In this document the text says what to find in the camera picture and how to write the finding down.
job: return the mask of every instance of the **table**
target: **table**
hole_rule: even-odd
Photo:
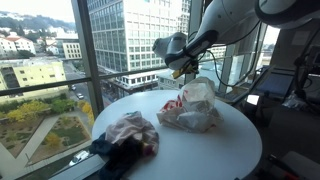
[[[224,122],[203,134],[188,133],[159,124],[156,113],[179,91],[156,90],[135,93],[109,105],[97,117],[92,139],[124,113],[141,111],[159,133],[159,151],[142,159],[130,172],[130,180],[233,180],[246,177],[262,153],[261,138],[248,118],[232,106],[215,101]]]

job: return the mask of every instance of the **white plastic bag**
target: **white plastic bag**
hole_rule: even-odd
[[[180,90],[176,100],[169,100],[157,113],[160,124],[188,132],[205,132],[223,121],[214,108],[214,82],[199,77]]]

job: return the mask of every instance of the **sky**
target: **sky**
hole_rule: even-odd
[[[74,22],[71,0],[1,0],[0,11],[42,15]]]

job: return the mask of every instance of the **pink cloth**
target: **pink cloth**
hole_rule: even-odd
[[[155,154],[158,152],[159,135],[153,125],[142,117],[140,111],[124,114],[118,121],[109,125],[105,140],[121,145],[130,136],[152,145]]]

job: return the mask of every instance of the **car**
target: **car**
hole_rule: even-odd
[[[88,156],[89,156],[88,151],[82,150],[82,151],[78,152],[76,155],[73,156],[72,160],[69,163],[69,166],[73,166],[73,165],[79,163],[80,161],[83,161]]]
[[[75,91],[77,88],[76,88],[75,85],[71,85],[71,89],[72,89],[73,91]]]
[[[79,99],[83,99],[83,98],[84,98],[84,96],[83,96],[81,93],[77,93],[76,95],[77,95],[77,97],[78,97]]]

